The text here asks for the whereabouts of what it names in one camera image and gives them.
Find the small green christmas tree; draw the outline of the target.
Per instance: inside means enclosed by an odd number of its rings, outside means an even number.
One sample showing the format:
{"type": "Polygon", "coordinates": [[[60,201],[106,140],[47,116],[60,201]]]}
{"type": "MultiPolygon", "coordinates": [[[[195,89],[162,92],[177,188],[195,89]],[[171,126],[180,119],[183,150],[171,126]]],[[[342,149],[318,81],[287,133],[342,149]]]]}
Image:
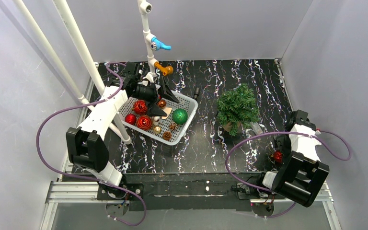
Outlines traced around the small green christmas tree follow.
{"type": "Polygon", "coordinates": [[[217,120],[231,136],[238,128],[251,128],[259,121],[259,110],[253,90],[242,83],[237,88],[225,91],[216,101],[217,120]]]}

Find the red glitter ornament ball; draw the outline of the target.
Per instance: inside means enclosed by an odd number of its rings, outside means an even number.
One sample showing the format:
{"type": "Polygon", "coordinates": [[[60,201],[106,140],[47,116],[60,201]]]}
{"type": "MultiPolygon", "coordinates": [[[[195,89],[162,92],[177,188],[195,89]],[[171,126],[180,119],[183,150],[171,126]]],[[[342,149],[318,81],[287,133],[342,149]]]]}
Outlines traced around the red glitter ornament ball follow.
{"type": "Polygon", "coordinates": [[[271,155],[271,159],[277,164],[282,164],[283,154],[280,151],[275,151],[271,155]]]}

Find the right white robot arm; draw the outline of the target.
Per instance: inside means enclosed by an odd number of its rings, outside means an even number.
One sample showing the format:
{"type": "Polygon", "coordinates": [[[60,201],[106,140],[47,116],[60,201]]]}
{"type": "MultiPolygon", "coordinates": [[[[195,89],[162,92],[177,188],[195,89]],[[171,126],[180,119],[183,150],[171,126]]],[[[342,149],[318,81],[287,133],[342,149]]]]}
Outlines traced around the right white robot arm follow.
{"type": "Polygon", "coordinates": [[[277,172],[266,172],[262,185],[304,207],[314,202],[329,174],[329,166],[322,163],[316,146],[316,126],[308,113],[293,111],[285,124],[285,134],[274,136],[277,172]]]}

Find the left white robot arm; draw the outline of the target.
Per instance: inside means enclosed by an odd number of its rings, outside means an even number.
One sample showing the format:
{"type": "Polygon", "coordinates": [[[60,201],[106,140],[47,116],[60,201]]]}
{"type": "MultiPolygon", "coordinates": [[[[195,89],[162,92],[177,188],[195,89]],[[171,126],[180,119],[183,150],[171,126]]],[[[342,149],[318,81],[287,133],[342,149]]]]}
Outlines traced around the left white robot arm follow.
{"type": "Polygon", "coordinates": [[[142,68],[138,63],[127,62],[121,72],[120,86],[110,84],[105,87],[101,99],[89,116],[77,128],[69,128],[66,132],[68,158],[71,163],[86,169],[100,181],[112,185],[120,185],[123,175],[109,161],[109,151],[104,144],[104,137],[112,123],[126,142],[130,141],[118,110],[129,98],[144,100],[147,107],[146,115],[150,117],[166,116],[158,106],[161,99],[178,103],[164,77],[159,85],[151,77],[143,78],[142,68]]]}

